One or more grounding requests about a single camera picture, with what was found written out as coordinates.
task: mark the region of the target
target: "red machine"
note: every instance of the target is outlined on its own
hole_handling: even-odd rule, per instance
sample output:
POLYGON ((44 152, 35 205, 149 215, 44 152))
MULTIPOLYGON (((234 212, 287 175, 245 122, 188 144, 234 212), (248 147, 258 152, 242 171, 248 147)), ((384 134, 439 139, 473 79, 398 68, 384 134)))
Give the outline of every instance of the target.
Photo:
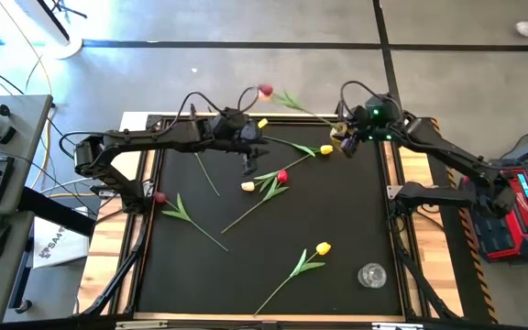
POLYGON ((505 217, 470 213, 480 255, 488 261, 528 258, 528 176, 525 170, 501 171, 509 178, 517 203, 505 217))

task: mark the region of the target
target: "concrete floor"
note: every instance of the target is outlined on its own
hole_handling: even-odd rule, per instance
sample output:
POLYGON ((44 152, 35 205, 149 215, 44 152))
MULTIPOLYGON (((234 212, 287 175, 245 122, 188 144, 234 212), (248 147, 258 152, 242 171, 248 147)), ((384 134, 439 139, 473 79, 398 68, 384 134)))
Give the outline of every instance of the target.
MULTIPOLYGON (((513 29, 528 18, 528 0, 381 3, 390 43, 528 45, 528 38, 513 29)), ((148 0, 143 5, 67 0, 66 5, 89 16, 69 15, 67 23, 64 14, 56 14, 84 39, 380 42, 371 0, 148 0)), ((28 36, 40 39, 38 32, 28 36)), ((36 58, 1 8, 0 39, 6 42, 0 46, 0 73, 23 89, 36 58)), ((445 137, 460 147, 495 158, 528 133, 528 52, 393 51, 392 58, 404 108, 436 117, 445 137)), ((292 91, 315 113, 333 112, 346 80, 387 90, 380 50, 84 48, 70 59, 44 60, 44 65, 59 105, 55 123, 62 131, 116 128, 124 111, 174 111, 191 90, 219 105, 234 105, 245 86, 267 82, 292 91)), ((40 68, 28 92, 48 92, 40 68)), ((350 103, 367 98, 351 93, 350 103)), ((254 111, 284 110, 264 104, 254 111)), ((51 155, 59 181, 77 179, 58 148, 51 155)), ((73 266, 34 271, 30 283, 50 282, 50 277, 78 283, 79 266, 63 267, 73 266)), ((500 322, 528 325, 528 266, 486 265, 486 277, 500 322)), ((7 320, 72 312, 76 287, 51 284, 44 291, 30 285, 27 297, 38 309, 7 320), (58 291, 51 294, 51 287, 58 291)))

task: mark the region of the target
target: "red tulip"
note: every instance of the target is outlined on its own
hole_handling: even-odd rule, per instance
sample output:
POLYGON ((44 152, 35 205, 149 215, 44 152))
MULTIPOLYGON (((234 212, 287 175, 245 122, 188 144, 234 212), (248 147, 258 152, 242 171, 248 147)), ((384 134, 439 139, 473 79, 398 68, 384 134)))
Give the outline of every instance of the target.
POLYGON ((287 173, 286 170, 281 170, 279 171, 278 175, 276 176, 276 178, 278 179, 278 181, 280 183, 285 183, 289 180, 289 173, 287 173))
POLYGON ((264 96, 271 96, 274 91, 272 86, 267 83, 258 85, 258 89, 264 94, 264 96))
POLYGON ((154 193, 154 202, 156 202, 157 204, 165 204, 166 203, 166 193, 164 192, 154 193))

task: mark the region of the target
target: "black floor stripe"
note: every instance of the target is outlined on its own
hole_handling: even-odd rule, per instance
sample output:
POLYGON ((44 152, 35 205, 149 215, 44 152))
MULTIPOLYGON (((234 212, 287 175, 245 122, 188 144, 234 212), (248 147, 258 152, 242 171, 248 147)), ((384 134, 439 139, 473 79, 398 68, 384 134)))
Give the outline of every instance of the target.
MULTIPOLYGON (((0 46, 6 43, 0 39, 0 46)), ((32 45, 42 47, 43 41, 32 45)), ((84 39, 85 48, 126 49, 229 49, 229 50, 397 50, 397 51, 489 51, 528 52, 528 45, 435 45, 358 42, 267 42, 267 41, 135 41, 84 39)))

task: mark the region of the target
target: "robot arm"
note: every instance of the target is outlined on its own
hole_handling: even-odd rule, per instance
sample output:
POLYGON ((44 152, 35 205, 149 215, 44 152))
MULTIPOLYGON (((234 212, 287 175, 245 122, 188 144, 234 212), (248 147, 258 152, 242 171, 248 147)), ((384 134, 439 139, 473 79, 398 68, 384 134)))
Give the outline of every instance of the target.
POLYGON ((511 211, 516 195, 508 178, 481 156, 474 156, 442 138, 431 118, 402 112, 388 95, 375 95, 365 107, 358 105, 353 111, 347 110, 347 115, 344 115, 344 107, 342 102, 337 108, 340 129, 334 129, 331 137, 348 157, 356 151, 359 142, 391 140, 412 151, 435 157, 469 177, 477 187, 474 191, 459 191, 425 188, 416 182, 407 182, 396 193, 396 200, 406 208, 421 204, 475 207, 482 214, 495 217, 511 211))
POLYGON ((268 153, 255 148, 266 144, 257 123, 236 109, 226 108, 214 118, 197 118, 173 122, 161 130, 107 131, 90 135, 75 147, 75 171, 85 178, 102 181, 121 195, 125 213, 143 214, 150 208, 142 182, 129 180, 111 165, 122 152, 174 149, 179 152, 201 152, 207 149, 236 152, 243 155, 244 175, 257 169, 256 159, 268 153))

